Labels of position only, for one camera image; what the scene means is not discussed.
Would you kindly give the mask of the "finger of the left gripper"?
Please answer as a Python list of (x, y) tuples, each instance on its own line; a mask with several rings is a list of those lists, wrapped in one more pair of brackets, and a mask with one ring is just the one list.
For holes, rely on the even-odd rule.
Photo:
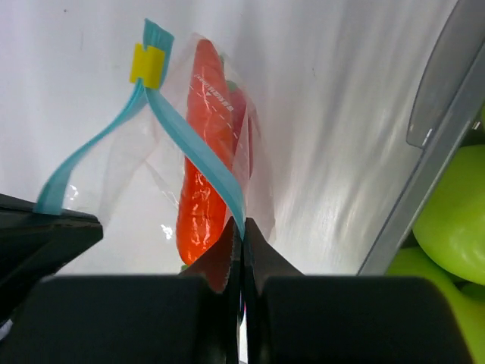
[(97, 217), (33, 211), (32, 202), (1, 195), (1, 291), (28, 290), (103, 238)]

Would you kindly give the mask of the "orange carrot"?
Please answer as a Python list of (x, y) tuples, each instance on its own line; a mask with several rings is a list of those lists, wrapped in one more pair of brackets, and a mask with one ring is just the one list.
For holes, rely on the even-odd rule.
[(185, 158), (176, 221), (177, 250), (193, 264), (219, 239), (227, 204), (213, 186), (216, 174), (233, 163), (233, 121), (223, 62), (208, 39), (196, 43), (186, 121), (196, 135)]

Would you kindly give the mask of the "clear zip top bag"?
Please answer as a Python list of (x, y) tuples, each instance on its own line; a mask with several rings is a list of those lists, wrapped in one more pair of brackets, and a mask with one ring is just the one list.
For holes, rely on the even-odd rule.
[[(134, 49), (126, 105), (108, 126), (67, 157), (45, 182), (34, 210), (60, 215), (64, 210), (95, 215), (101, 223), (120, 220), (139, 209), (143, 228), (176, 243), (176, 221), (185, 158), (196, 135), (186, 121), (186, 100), (196, 43), (194, 35), (179, 58), (172, 58), (174, 37), (146, 21)], [(226, 221), (240, 233), (256, 221), (265, 238), (274, 229), (270, 165), (255, 106), (239, 75), (216, 46), (224, 76), (245, 93), (247, 109), (233, 163), (218, 172), (213, 186), (227, 204)], [(249, 174), (248, 115), (252, 120), (253, 171)]]

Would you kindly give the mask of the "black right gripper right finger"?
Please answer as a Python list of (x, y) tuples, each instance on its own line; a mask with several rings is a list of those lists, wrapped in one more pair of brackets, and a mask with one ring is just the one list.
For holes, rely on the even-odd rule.
[(251, 363), (471, 363), (471, 348), (426, 278), (308, 276), (256, 222), (243, 240)]

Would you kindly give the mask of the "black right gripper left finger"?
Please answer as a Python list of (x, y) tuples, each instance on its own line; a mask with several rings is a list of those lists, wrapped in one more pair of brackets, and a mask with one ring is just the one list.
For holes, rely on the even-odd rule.
[(241, 239), (177, 275), (60, 276), (38, 284), (1, 346), (3, 363), (236, 363)]

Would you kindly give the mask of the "red chili pepper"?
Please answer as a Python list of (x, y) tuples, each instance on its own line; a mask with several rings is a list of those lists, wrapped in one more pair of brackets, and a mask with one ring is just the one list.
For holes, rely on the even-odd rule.
[[(247, 102), (245, 93), (232, 80), (227, 80), (227, 86), (230, 93), (230, 104), (233, 107), (232, 122), (233, 122), (233, 152), (236, 152), (237, 144), (241, 130), (243, 128), (244, 117), (247, 109)], [(249, 138), (249, 174), (253, 171), (253, 148), (252, 148), (252, 120), (255, 112), (248, 115), (248, 138)]]

